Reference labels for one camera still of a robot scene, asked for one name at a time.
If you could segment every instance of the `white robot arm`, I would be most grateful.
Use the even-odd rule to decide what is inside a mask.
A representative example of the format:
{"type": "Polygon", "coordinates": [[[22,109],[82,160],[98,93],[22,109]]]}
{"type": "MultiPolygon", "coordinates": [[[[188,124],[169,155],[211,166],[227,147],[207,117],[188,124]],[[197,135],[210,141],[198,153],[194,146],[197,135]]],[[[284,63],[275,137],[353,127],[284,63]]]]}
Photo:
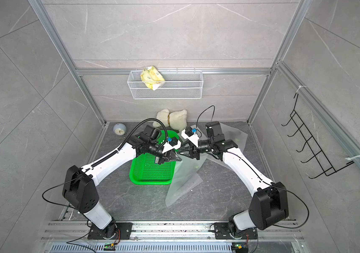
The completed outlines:
{"type": "Polygon", "coordinates": [[[167,141],[157,144],[156,140],[161,133],[159,129],[148,125],[142,133],[132,136],[134,130],[116,149],[81,168],[72,166],[66,173],[63,196],[87,217],[96,226],[94,229],[99,230],[99,234],[105,238],[115,234],[116,225],[115,220],[99,202],[96,186],[121,165],[143,153],[155,155],[158,164],[181,161],[174,151],[181,146],[178,139],[166,138],[167,141]]]}
{"type": "Polygon", "coordinates": [[[209,138],[207,140],[199,140],[196,130],[187,127],[181,133],[186,139],[183,144],[173,138],[160,145],[155,141],[160,133],[159,129],[148,125],[139,136],[131,136],[134,129],[125,141],[110,153],[81,168],[69,168],[63,196],[95,225],[92,230],[96,229],[104,238],[110,238],[116,232],[115,220],[99,202],[96,186],[121,165],[143,153],[155,155],[158,164],[181,161],[174,152],[174,149],[178,149],[179,154],[190,158],[199,159],[201,153],[218,156],[246,185],[253,199],[249,210],[230,217],[228,226],[234,237],[244,235],[245,231],[252,227],[263,230],[286,218],[287,195],[285,191],[279,191],[285,189],[284,185],[280,182],[274,184],[246,159],[232,140],[225,140],[219,122],[211,122],[206,128],[209,138]]]}
{"type": "Polygon", "coordinates": [[[253,199],[248,210],[229,218],[231,234],[240,237],[246,229],[257,227],[263,230],[285,219],[289,212],[284,185],[274,183],[263,175],[232,140],[226,140],[219,122],[210,122],[205,128],[207,140],[199,140],[196,129],[184,129],[181,136],[186,141],[178,153],[196,159],[199,159],[201,153],[217,156],[215,158],[229,165],[246,185],[253,199]]]}

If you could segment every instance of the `black wire hook rack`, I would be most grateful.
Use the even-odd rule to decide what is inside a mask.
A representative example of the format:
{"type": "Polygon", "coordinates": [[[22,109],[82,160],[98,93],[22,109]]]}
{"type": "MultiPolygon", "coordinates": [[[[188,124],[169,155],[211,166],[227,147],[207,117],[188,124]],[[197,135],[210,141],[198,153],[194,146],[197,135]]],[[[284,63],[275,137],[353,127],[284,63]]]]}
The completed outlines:
{"type": "Polygon", "coordinates": [[[318,176],[320,175],[323,175],[325,174],[326,176],[330,176],[332,174],[335,174],[336,172],[338,172],[339,170],[342,170],[344,168],[346,168],[347,166],[350,166],[354,163],[354,161],[350,161],[348,163],[346,163],[346,165],[340,169],[335,169],[334,166],[332,165],[332,163],[330,162],[329,158],[326,156],[325,152],[322,150],[322,148],[320,147],[319,143],[316,141],[315,137],[312,135],[311,131],[308,129],[308,127],[306,126],[306,124],[304,123],[304,121],[301,119],[301,117],[299,116],[299,114],[297,113],[297,111],[295,110],[295,107],[297,106],[297,100],[298,100],[298,93],[295,93],[294,95],[294,98],[295,98],[295,104],[294,104],[294,109],[293,111],[290,113],[290,120],[287,122],[287,124],[283,125],[281,124],[282,126],[287,126],[290,122],[294,122],[294,124],[296,125],[296,127],[298,128],[295,133],[293,135],[287,135],[288,137],[293,137],[296,133],[300,133],[302,135],[302,137],[304,138],[305,140],[305,143],[304,143],[304,146],[302,147],[302,149],[300,151],[297,150],[297,152],[302,152],[305,148],[306,145],[308,145],[309,149],[311,150],[312,152],[312,157],[309,158],[307,161],[301,161],[301,163],[305,164],[307,162],[309,162],[310,160],[312,160],[313,158],[316,159],[316,161],[318,162],[319,166],[321,167],[322,169],[322,173],[320,173],[319,175],[315,176],[315,177],[310,177],[310,179],[315,179],[317,178],[318,176]],[[299,120],[301,120],[302,124],[300,124],[300,126],[298,126],[297,122],[294,120],[294,116],[297,116],[299,118],[299,120]],[[302,133],[301,129],[306,129],[310,135],[310,137],[308,139],[305,138],[305,135],[302,133]],[[315,147],[312,147],[310,144],[309,144],[309,140],[313,139],[314,142],[315,142],[315,147]],[[322,164],[320,163],[320,160],[318,159],[317,155],[323,155],[327,162],[329,163],[329,167],[328,169],[325,169],[322,164]]]}

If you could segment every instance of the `white stuffed toy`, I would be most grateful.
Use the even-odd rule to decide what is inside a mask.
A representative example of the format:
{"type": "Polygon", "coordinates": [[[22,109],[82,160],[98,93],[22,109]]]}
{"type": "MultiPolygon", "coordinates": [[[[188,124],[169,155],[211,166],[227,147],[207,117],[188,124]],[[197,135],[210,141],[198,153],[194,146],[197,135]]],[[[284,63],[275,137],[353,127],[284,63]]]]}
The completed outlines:
{"type": "MultiPolygon", "coordinates": [[[[170,126],[172,129],[182,131],[187,126],[187,110],[179,110],[169,114],[168,109],[163,109],[157,113],[156,118],[160,120],[165,127],[170,126]]],[[[160,124],[153,122],[153,126],[158,128],[160,124]]]]}

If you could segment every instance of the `gray floor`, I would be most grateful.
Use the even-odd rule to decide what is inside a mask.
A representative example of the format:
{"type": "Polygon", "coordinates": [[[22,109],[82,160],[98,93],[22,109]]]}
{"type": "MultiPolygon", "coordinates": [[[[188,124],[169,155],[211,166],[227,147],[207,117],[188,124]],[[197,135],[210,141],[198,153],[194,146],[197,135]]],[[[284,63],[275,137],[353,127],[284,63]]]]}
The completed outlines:
{"type": "MultiPolygon", "coordinates": [[[[245,122],[223,122],[248,134],[243,154],[267,175],[260,160],[252,134],[245,122]]],[[[124,123],[128,130],[137,123],[124,123]]],[[[198,124],[204,129],[205,122],[198,124]]],[[[122,139],[107,129],[97,158],[115,149],[122,139]]],[[[248,209],[251,196],[246,186],[231,170],[206,160],[198,171],[203,182],[173,205],[167,207],[165,198],[169,185],[135,185],[129,179],[131,162],[127,162],[97,186],[100,201],[116,220],[221,220],[248,209]]],[[[72,219],[85,220],[74,213],[72,219]]]]}

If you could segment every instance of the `mounting plate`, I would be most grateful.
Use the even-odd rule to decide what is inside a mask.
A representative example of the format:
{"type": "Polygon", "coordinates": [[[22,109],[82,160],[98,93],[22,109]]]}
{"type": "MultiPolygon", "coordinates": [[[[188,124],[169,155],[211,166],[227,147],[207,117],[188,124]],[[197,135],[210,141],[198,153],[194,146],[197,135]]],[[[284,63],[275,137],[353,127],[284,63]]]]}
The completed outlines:
{"type": "MultiPolygon", "coordinates": [[[[213,224],[214,231],[215,231],[215,239],[217,240],[227,240],[227,239],[234,239],[228,228],[227,222],[216,222],[213,224]]],[[[249,228],[246,230],[249,235],[249,240],[257,239],[257,229],[256,228],[249,228]]],[[[242,236],[241,239],[247,239],[247,236],[242,236]]]]}
{"type": "MultiPolygon", "coordinates": [[[[117,222],[117,230],[119,229],[121,232],[121,240],[129,240],[129,236],[131,235],[131,230],[132,230],[132,223],[131,222],[117,222]]],[[[104,237],[102,237],[99,233],[98,230],[94,229],[95,225],[92,224],[91,225],[91,229],[90,232],[88,233],[87,239],[89,240],[106,240],[104,239],[104,237]]],[[[115,238],[117,238],[117,233],[111,237],[108,240],[115,240],[115,238]]]]}

